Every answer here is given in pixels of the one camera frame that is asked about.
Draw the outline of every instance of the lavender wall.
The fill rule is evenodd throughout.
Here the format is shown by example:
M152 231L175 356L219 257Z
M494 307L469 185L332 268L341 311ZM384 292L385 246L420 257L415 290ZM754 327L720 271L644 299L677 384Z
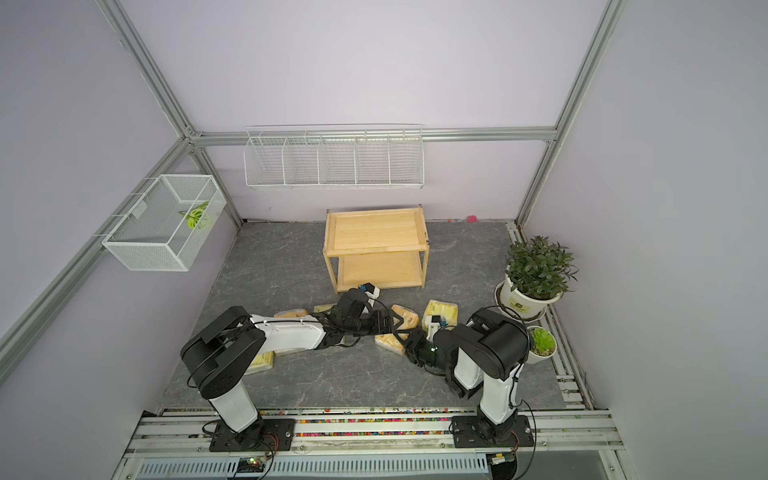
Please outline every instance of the lavender wall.
M197 128L553 125L605 0L126 0Z
M7 3L0 336L176 140L93 0Z
M176 137L92 0L4 5L0 85L1 335ZM1 477L112 475L234 235L221 217L187 273L98 264L0 386Z
M764 478L768 4L629 2L527 233L641 478Z
M126 0L203 131L249 125L553 125L606 0ZM424 204L431 218L514 217L543 142L428 144L424 190L254 192L242 148L211 149L240 213Z

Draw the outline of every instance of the wire mesh basket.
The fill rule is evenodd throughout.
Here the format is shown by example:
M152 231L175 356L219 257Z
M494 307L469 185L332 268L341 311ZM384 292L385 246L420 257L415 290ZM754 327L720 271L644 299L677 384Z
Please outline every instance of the wire mesh basket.
M421 188L421 129L358 133L249 131L246 184L289 188Z
M210 175L160 175L101 243L129 270L186 272L226 204Z

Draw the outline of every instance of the wall-mounted wire rack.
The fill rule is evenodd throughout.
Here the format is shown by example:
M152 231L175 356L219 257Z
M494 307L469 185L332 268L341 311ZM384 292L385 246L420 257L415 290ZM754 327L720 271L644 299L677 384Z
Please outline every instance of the wall-mounted wire rack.
M423 187L421 126L372 127L250 127L246 184L255 190Z

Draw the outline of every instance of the small white pot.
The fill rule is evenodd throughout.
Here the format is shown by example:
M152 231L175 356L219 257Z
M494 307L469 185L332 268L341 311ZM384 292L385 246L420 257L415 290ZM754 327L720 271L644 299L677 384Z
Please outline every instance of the small white pot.
M550 300L536 300L530 296L525 296L518 289L512 289L512 282L509 277L502 282L502 291L498 293L499 302L513 309L522 319L534 319L541 314L541 311L547 308L550 303L555 303L563 296L562 293Z
M533 329L546 330L545 328L540 327L540 326L529 326L528 329L529 330L533 330ZM557 351L558 351L558 340L555 339L554 340L554 352L552 352L552 354L547 355L547 356L540 356L540 355L536 355L535 353L529 351L528 352L528 359L525 360L525 362L528 365L533 365L534 363L539 363L542 360L546 360L546 359L551 358Z

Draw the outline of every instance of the green plant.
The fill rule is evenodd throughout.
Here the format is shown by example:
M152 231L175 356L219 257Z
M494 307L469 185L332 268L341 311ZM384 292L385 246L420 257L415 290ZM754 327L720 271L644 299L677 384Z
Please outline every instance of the green plant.
M554 353L558 343L551 333L542 328L531 329L530 332L533 337L533 347L531 347L533 353L538 356L550 356Z
M534 237L509 247L506 271L513 290L532 299L551 300L570 291L568 281L576 280L573 259L567 247L550 242L549 237Z

